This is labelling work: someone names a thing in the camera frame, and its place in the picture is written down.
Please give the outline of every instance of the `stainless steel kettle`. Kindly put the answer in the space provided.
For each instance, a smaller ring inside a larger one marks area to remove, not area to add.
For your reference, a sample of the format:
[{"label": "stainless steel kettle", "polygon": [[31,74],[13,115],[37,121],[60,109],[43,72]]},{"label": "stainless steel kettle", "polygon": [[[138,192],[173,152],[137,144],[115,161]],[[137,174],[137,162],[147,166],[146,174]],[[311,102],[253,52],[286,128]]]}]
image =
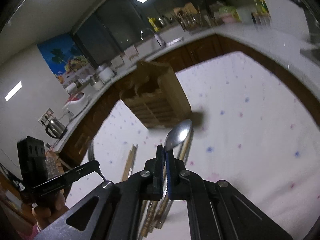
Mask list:
[{"label": "stainless steel kettle", "polygon": [[60,123],[56,118],[52,118],[49,121],[49,124],[45,127],[45,132],[52,138],[61,139],[65,133],[68,131],[62,123]]}]

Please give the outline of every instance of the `metal screw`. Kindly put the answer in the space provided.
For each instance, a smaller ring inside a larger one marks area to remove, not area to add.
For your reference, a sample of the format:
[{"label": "metal screw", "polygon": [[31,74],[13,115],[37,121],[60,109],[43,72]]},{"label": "metal screw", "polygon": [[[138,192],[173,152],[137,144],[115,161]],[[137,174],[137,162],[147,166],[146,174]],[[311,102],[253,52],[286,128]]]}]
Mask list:
[{"label": "metal screw", "polygon": [[218,181],[219,187],[228,187],[229,183],[226,180],[219,180]]},{"label": "metal screw", "polygon": [[182,170],[182,171],[180,171],[180,174],[182,175],[182,176],[189,176],[190,175],[190,171],[188,171],[188,170]]},{"label": "metal screw", "polygon": [[111,188],[113,186],[113,182],[109,181],[109,180],[106,180],[106,181],[102,182],[101,185],[102,185],[103,188]]},{"label": "metal screw", "polygon": [[150,172],[149,171],[141,171],[140,172],[140,176],[141,177],[149,177],[150,176]]}]

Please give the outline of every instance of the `spoon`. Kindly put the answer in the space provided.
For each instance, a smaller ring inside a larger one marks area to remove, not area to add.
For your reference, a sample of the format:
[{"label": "spoon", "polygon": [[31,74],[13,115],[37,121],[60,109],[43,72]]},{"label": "spoon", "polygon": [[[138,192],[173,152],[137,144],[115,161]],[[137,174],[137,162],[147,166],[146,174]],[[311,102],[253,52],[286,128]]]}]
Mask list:
[{"label": "spoon", "polygon": [[187,138],[192,130],[192,121],[186,119],[171,129],[164,141],[164,150],[170,151]]},{"label": "spoon", "polygon": [[[94,160],[95,160],[95,158],[94,158],[94,151],[93,151],[93,141],[91,140],[89,142],[89,148],[88,148],[88,161],[94,161]],[[107,181],[106,178],[103,176],[100,168],[96,172],[101,176],[101,178],[104,181]]]}]

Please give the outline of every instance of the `person's finger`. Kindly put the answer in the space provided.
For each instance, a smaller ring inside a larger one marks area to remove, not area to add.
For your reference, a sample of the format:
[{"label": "person's finger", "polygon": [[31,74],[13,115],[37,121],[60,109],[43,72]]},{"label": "person's finger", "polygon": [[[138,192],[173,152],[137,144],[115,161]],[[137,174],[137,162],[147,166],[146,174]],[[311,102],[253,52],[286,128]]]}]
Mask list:
[{"label": "person's finger", "polygon": [[55,221],[57,218],[61,217],[68,210],[69,210],[69,208],[67,206],[63,206],[62,208],[60,208],[60,210],[57,210],[56,212],[54,212],[52,214],[52,216],[48,218],[48,221],[51,224],[53,221]]},{"label": "person's finger", "polygon": [[49,225],[48,218],[51,216],[51,211],[49,208],[40,206],[34,207],[32,209],[32,214],[41,229],[44,229]]},{"label": "person's finger", "polygon": [[59,192],[54,203],[56,210],[60,210],[65,205],[65,203],[66,200],[64,198],[64,195],[61,192]]}]

